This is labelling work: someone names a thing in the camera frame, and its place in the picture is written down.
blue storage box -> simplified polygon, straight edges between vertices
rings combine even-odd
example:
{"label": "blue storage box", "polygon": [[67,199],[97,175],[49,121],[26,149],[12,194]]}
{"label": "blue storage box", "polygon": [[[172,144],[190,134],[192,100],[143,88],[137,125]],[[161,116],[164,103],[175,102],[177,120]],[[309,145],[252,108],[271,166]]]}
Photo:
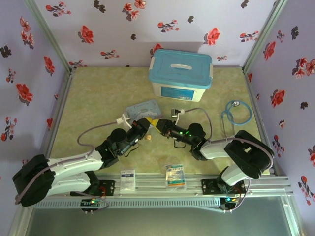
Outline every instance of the blue storage box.
{"label": "blue storage box", "polygon": [[155,96],[199,102],[212,82],[209,55],[157,50],[151,60],[149,79]]}

stethoscope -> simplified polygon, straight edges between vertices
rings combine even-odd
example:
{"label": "stethoscope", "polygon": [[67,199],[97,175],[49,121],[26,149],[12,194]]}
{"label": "stethoscope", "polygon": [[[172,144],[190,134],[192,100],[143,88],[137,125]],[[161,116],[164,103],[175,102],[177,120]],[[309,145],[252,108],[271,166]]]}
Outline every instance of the stethoscope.
{"label": "stethoscope", "polygon": [[[231,113],[231,109],[233,107],[237,107],[237,106],[239,106],[241,104],[244,105],[248,109],[248,111],[250,112],[250,117],[246,121],[244,121],[242,123],[236,123],[236,122],[234,122],[234,117],[233,117],[233,115]],[[252,119],[252,110],[249,107],[249,105],[247,105],[245,102],[239,101],[239,100],[229,101],[227,103],[227,105],[225,106],[225,110],[221,113],[221,119],[222,119],[222,123],[223,123],[224,134],[225,134],[225,127],[224,127],[224,115],[225,114],[226,114],[229,122],[231,122],[234,125],[244,125],[244,124],[247,124],[248,122],[250,122],[250,120]]]}

blue lid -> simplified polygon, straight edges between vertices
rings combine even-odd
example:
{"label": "blue lid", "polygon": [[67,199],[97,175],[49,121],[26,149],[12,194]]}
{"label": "blue lid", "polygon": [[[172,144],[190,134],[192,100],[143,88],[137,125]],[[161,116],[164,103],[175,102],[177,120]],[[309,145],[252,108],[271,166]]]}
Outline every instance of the blue lid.
{"label": "blue lid", "polygon": [[149,79],[159,84],[208,89],[211,70],[209,55],[159,49],[152,58]]}

floral wallpaper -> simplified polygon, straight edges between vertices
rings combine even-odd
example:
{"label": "floral wallpaper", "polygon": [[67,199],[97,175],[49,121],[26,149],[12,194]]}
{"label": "floral wallpaper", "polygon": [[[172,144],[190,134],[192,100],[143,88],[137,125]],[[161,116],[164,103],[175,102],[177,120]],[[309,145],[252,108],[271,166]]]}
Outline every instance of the floral wallpaper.
{"label": "floral wallpaper", "polygon": [[288,1],[248,75],[275,161],[289,177],[309,235],[315,232],[312,4],[313,0]]}
{"label": "floral wallpaper", "polygon": [[6,236],[16,210],[12,177],[43,152],[65,69],[23,1],[2,0],[1,7],[0,235]]}
{"label": "floral wallpaper", "polygon": [[275,2],[33,1],[71,67],[79,61],[82,66],[149,66],[157,48],[209,54],[214,65],[243,66]]}

blue stethoscope tubing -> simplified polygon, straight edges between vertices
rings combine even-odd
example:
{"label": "blue stethoscope tubing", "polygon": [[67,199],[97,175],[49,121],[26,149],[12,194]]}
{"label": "blue stethoscope tubing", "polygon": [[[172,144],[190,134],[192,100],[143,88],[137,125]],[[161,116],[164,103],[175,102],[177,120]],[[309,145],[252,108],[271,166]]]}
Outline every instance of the blue stethoscope tubing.
{"label": "blue stethoscope tubing", "polygon": [[[235,123],[234,122],[234,117],[233,117],[232,113],[230,112],[232,107],[238,106],[238,105],[236,105],[237,103],[238,103],[238,105],[240,105],[240,104],[244,105],[250,112],[250,117],[246,121],[244,121],[243,123]],[[252,119],[252,110],[249,107],[249,105],[247,105],[245,102],[239,101],[239,100],[233,100],[233,101],[229,101],[227,103],[227,105],[225,106],[225,110],[221,114],[222,120],[224,118],[224,114],[226,114],[228,120],[234,125],[244,125],[244,124],[247,124],[248,122],[250,122],[250,120]]]}

